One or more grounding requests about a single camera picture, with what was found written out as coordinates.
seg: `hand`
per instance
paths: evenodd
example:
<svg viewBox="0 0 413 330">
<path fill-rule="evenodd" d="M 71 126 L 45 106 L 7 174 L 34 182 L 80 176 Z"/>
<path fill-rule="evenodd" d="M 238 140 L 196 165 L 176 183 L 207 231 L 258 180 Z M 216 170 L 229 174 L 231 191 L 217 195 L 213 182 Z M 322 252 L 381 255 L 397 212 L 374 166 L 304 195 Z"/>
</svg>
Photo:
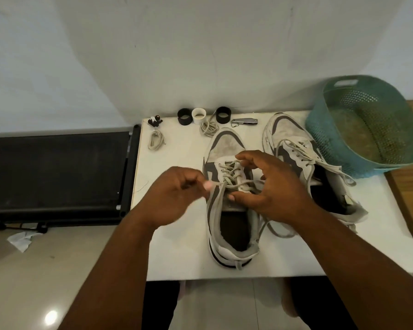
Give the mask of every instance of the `hand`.
<svg viewBox="0 0 413 330">
<path fill-rule="evenodd" d="M 154 181 L 134 212 L 140 212 L 153 229 L 170 224 L 179 219 L 194 200 L 209 196 L 203 186 L 205 182 L 202 172 L 196 169 L 171 167 Z"/>
<path fill-rule="evenodd" d="M 236 155 L 241 165 L 250 169 L 260 168 L 265 186 L 261 194 L 233 192 L 229 198 L 270 220 L 284 222 L 292 227 L 298 220 L 306 219 L 318 210 L 292 169 L 275 156 L 260 150 L 245 150 Z"/>
</svg>

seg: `black ring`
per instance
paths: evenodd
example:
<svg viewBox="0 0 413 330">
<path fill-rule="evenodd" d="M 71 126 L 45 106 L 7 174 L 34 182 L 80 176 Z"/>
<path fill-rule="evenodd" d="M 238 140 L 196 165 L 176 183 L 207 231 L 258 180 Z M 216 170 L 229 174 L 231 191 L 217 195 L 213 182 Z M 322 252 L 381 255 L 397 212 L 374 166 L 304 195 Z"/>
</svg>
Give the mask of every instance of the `black ring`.
<svg viewBox="0 0 413 330">
<path fill-rule="evenodd" d="M 179 124 L 183 126 L 191 124 L 191 122 L 193 121 L 191 110 L 187 108 L 183 108 L 177 111 L 177 121 L 179 122 Z"/>
<path fill-rule="evenodd" d="M 220 113 L 226 113 L 226 117 L 219 116 Z M 231 109 L 226 106 L 221 106 L 216 110 L 216 120 L 219 124 L 226 124 L 231 119 Z"/>
</svg>

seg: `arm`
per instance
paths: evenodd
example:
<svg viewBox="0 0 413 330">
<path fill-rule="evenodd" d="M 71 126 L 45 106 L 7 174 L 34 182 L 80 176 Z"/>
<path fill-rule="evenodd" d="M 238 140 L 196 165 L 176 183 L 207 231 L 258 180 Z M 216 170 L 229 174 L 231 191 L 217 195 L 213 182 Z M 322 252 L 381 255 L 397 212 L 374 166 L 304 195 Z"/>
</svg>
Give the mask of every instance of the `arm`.
<svg viewBox="0 0 413 330">
<path fill-rule="evenodd" d="M 208 196 L 198 170 L 164 172 L 121 221 L 82 285 L 59 330 L 140 329 L 148 248 L 154 231 Z"/>
<path fill-rule="evenodd" d="M 413 329 L 413 277 L 310 198 L 289 166 L 260 151 L 236 155 L 265 176 L 261 194 L 232 200 L 291 225 L 309 245 L 360 329 Z"/>
</svg>

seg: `white table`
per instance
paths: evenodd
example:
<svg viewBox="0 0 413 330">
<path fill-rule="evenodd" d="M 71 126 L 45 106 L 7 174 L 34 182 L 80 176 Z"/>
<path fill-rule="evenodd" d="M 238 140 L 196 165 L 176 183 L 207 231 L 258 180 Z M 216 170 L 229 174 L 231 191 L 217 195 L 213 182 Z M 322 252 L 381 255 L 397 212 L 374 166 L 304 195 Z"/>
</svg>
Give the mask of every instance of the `white table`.
<svg viewBox="0 0 413 330">
<path fill-rule="evenodd" d="M 304 125 L 309 111 L 290 112 Z M 232 118 L 253 117 L 256 126 L 234 128 L 247 149 L 262 150 L 262 132 L 273 113 L 247 113 Z M 153 181 L 170 166 L 201 170 L 202 159 L 210 138 L 199 132 L 199 126 L 181 126 L 176 117 L 164 118 L 159 129 L 165 145 L 152 152 L 147 143 L 153 128 L 142 122 L 137 171 L 132 207 L 147 192 Z M 410 235 L 395 198 L 384 176 L 357 180 L 351 188 L 354 199 L 369 211 L 368 220 L 357 225 L 359 236 L 413 273 L 413 238 Z M 195 201 L 175 223 L 160 227 L 150 244 L 148 280 L 287 277 L 322 275 L 311 250 L 302 238 L 281 239 L 266 230 L 260 240 L 260 254 L 242 271 L 218 265 L 208 250 L 207 212 L 204 199 Z"/>
</svg>

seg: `small figurine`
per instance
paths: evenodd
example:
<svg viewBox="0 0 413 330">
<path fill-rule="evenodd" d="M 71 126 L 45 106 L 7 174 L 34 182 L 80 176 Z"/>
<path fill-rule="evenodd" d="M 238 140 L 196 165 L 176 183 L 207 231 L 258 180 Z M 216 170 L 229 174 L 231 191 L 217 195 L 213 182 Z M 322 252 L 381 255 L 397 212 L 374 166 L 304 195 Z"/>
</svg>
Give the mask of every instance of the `small figurine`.
<svg viewBox="0 0 413 330">
<path fill-rule="evenodd" d="M 149 125 L 153 127 L 158 127 L 161 122 L 163 122 L 163 120 L 159 117 L 159 115 L 150 117 L 150 119 L 148 120 Z"/>
</svg>

